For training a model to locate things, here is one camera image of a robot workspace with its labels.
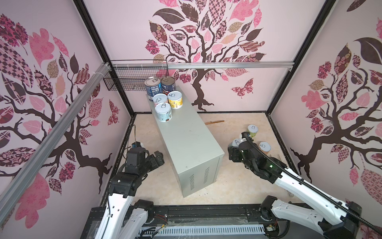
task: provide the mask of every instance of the large can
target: large can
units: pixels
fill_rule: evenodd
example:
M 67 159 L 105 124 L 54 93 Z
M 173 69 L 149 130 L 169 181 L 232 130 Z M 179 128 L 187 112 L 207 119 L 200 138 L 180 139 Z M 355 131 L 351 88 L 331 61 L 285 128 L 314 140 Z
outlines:
M 152 100 L 154 102 L 154 106 L 157 106 L 157 104 L 160 104 L 160 103 L 168 103 L 167 95 L 162 93 L 154 95 Z
M 171 106 L 168 103 L 160 103 L 155 107 L 155 112 L 157 113 L 158 120 L 160 122 L 169 121 L 172 117 Z
M 171 76 L 166 76 L 162 79 L 162 91 L 164 94 L 169 94 L 171 91 L 176 91 L 175 79 Z
M 144 81 L 144 86 L 146 87 L 147 95 L 149 100 L 152 101 L 152 97 L 156 94 L 162 93 L 162 86 L 160 79 L 156 76 L 151 76 Z
M 179 109 L 183 105 L 182 93 L 179 91 L 171 91 L 168 95 L 168 103 L 173 109 Z

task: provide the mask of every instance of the blue can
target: blue can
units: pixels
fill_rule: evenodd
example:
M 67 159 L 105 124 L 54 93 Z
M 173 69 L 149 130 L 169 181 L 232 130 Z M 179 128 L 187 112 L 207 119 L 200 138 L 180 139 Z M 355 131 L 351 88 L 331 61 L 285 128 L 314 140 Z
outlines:
M 147 96 L 150 101 L 156 94 L 162 93 L 162 85 L 160 79 L 156 76 L 151 76 L 144 81 L 144 86 L 146 88 Z
M 171 76 L 166 76 L 162 79 L 163 94 L 169 94 L 171 91 L 176 91 L 175 79 Z

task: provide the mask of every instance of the wire basket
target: wire basket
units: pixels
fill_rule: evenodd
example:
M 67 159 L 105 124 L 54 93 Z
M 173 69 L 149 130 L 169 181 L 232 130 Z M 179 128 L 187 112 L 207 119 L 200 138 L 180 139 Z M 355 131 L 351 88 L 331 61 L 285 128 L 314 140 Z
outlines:
M 116 91 L 119 88 L 124 91 L 145 91 L 144 81 L 148 77 L 168 76 L 166 60 L 154 60 L 154 63 L 158 63 L 157 66 L 152 63 L 152 60 L 113 60 L 112 62 L 116 77 L 112 77 L 113 71 L 108 72 L 104 77 L 109 91 Z

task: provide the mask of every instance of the wall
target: wall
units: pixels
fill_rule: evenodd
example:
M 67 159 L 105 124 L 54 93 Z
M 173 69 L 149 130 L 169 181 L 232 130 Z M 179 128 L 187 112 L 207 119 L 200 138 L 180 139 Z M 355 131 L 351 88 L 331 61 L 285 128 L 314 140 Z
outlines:
M 304 178 L 382 226 L 382 2 L 352 2 L 338 2 L 272 117 Z
M 85 3 L 111 59 L 154 58 L 157 62 L 167 59 L 171 63 L 235 62 L 249 58 L 293 61 L 324 1 L 96 0 Z M 193 69 L 171 71 L 170 75 L 179 75 L 181 81 L 177 85 L 197 110 L 260 111 L 267 110 L 286 69 L 193 72 Z M 127 91 L 135 111 L 150 111 L 145 94 Z
M 102 63 L 72 1 L 5 1 L 0 18 L 0 192 Z M 94 90 L 1 238 L 79 238 L 129 122 L 115 91 Z

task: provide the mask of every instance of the butterfly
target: butterfly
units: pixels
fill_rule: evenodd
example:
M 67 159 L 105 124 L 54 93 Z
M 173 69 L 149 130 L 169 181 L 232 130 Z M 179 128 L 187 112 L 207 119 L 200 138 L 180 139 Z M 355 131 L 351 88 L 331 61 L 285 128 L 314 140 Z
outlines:
M 253 93 L 252 90 L 253 90 L 253 87 L 251 86 L 253 84 L 253 78 L 250 79 L 249 81 L 247 81 L 247 83 L 245 83 L 245 86 L 242 88 L 242 87 L 234 87 L 232 88 L 231 90 L 233 90 L 234 92 L 236 92 L 238 94 L 238 96 L 240 96 L 241 98 L 243 98 L 243 95 L 245 95 L 245 93 Z
M 117 123 L 118 122 L 118 116 L 117 114 L 119 113 L 118 107 L 114 106 L 114 103 L 109 100 L 109 105 L 110 109 L 112 110 L 112 115 L 109 117 L 109 120 L 107 121 L 107 125 L 111 125 L 112 123 Z

